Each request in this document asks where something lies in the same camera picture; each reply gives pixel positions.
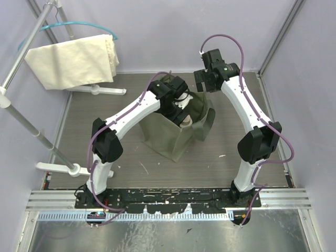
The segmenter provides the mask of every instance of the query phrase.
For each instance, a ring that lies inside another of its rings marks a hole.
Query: bag
[[[177,162],[190,144],[192,137],[204,141],[214,120],[215,110],[204,92],[189,92],[193,99],[184,109],[193,120],[190,126],[180,128],[159,113],[151,113],[139,124],[144,134],[144,143],[157,153]]]

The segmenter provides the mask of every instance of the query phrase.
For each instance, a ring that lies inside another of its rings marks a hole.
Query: purple cable
[[[87,169],[88,169],[88,172],[90,173],[91,172],[91,165],[90,165],[90,153],[91,153],[91,148],[92,148],[92,145],[93,145],[93,142],[95,141],[95,139],[97,138],[97,136],[103,132],[105,129],[107,129],[108,127],[114,125],[116,122],[118,122],[119,120],[121,120],[123,117],[125,117],[126,115],[128,115],[129,113],[131,113],[140,103],[141,101],[143,100],[143,98],[145,97],[145,94],[148,90],[148,87],[149,85],[151,84],[151,82],[155,79],[156,76],[158,75],[162,75],[162,74],[166,74],[166,75],[171,75],[169,72],[157,72],[151,79],[150,81],[147,83],[145,89],[143,90],[142,94],[141,94],[141,97],[139,99],[139,101],[132,107],[130,108],[127,112],[125,112],[124,114],[122,114],[121,116],[119,116],[115,121],[112,121],[110,122],[109,124],[107,124],[106,126],[104,126],[103,128],[101,128],[100,130],[98,130],[94,135],[93,137],[91,138],[90,142],[89,142],[89,146],[88,146],[88,151],[87,151]]]
[[[240,88],[241,88],[241,91],[243,92],[244,94],[244,97],[246,98],[248,104],[250,105],[250,107],[252,108],[253,112],[256,114],[256,116],[258,117],[258,119],[264,124],[266,125],[271,131],[273,131],[276,135],[278,135],[280,138],[282,138],[284,140],[284,142],[287,144],[287,146],[289,147],[290,149],[290,157],[286,160],[265,160],[263,162],[261,162],[260,164],[257,165],[257,167],[255,168],[255,170],[253,171],[253,175],[252,175],[252,178],[251,178],[251,183],[253,185],[256,185],[256,186],[261,186],[260,189],[257,191],[257,193],[255,193],[254,197],[252,198],[251,200],[251,203],[250,203],[250,206],[248,208],[248,211],[247,211],[247,214],[245,216],[245,218],[243,219],[242,223],[241,223],[241,226],[245,223],[247,217],[249,216],[251,210],[252,210],[252,205],[253,205],[253,202],[255,200],[255,198],[257,197],[257,195],[259,195],[259,192],[265,188],[267,186],[267,184],[265,185],[257,185],[254,183],[254,180],[255,180],[255,176],[258,172],[258,170],[261,169],[261,166],[263,164],[283,164],[283,163],[287,163],[289,161],[291,161],[293,158],[294,158],[294,148],[293,146],[291,145],[291,143],[288,141],[288,139],[283,135],[281,134],[279,131],[277,131],[274,127],[272,127],[268,122],[266,122],[263,118],[261,118],[259,112],[257,111],[257,109],[254,107],[252,101],[250,100],[249,96],[247,95],[246,91],[244,90],[244,84],[243,84],[243,66],[244,66],[244,51],[243,51],[243,48],[242,46],[240,45],[240,43],[233,37],[229,36],[229,35],[225,35],[225,34],[215,34],[215,35],[212,35],[210,37],[208,37],[202,44],[201,46],[201,50],[200,50],[200,53],[203,54],[203,47],[204,45],[206,44],[206,42],[211,39],[211,38],[214,38],[214,37],[225,37],[225,38],[229,38],[231,39],[234,43],[236,43],[236,45],[238,46],[239,50],[240,50],[240,54],[241,54],[241,63],[240,63],[240,71],[239,71],[239,82],[240,82]]]

